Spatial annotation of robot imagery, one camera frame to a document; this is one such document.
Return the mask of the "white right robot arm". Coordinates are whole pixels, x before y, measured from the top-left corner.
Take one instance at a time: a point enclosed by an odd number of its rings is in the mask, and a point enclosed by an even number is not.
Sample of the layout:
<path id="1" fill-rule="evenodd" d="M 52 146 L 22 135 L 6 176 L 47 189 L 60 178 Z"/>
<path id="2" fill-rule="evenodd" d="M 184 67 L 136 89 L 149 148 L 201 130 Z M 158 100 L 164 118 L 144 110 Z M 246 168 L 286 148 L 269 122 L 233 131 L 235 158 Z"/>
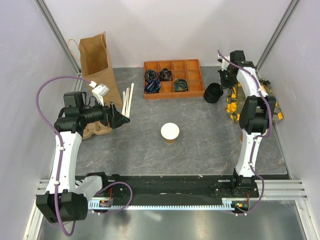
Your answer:
<path id="1" fill-rule="evenodd" d="M 233 171 L 229 191 L 235 197 L 255 188 L 256 161 L 263 138 L 272 132 L 272 118 L 276 99 L 269 96 L 260 84 L 256 68 L 251 61 L 246 61 L 242 50 L 235 50 L 229 57 L 220 51 L 221 83 L 231 80 L 241 84 L 245 102 L 239 114 L 239 126 L 242 129 L 242 146 L 238 163 Z"/>

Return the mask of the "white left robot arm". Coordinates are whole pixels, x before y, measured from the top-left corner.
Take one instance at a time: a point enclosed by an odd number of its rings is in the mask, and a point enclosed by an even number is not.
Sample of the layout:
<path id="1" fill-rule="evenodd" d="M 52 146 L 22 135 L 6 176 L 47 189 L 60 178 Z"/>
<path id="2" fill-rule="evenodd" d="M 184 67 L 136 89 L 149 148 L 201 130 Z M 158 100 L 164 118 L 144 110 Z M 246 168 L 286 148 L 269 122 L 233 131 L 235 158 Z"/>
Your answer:
<path id="1" fill-rule="evenodd" d="M 106 196 L 110 191 L 107 175 L 101 172 L 88 173 L 83 183 L 76 186 L 76 163 L 84 130 L 87 125 L 100 122 L 116 129 L 130 122 L 115 104 L 86 107 L 81 91 L 68 92 L 63 96 L 61 109 L 54 130 L 56 152 L 51 177 L 45 193 L 36 197 L 36 206 L 50 223 L 84 220 L 88 203 L 97 194 Z"/>

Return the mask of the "brown paper coffee cup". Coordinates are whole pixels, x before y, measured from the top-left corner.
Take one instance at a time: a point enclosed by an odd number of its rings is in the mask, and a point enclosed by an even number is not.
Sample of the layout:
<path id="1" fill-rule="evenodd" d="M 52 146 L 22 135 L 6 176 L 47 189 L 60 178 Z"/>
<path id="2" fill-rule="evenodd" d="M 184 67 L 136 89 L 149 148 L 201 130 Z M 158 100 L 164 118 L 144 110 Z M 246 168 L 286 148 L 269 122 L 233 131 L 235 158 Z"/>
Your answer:
<path id="1" fill-rule="evenodd" d="M 175 123 L 168 122 L 161 127 L 160 133 L 167 144 L 173 144 L 180 134 L 180 129 Z"/>

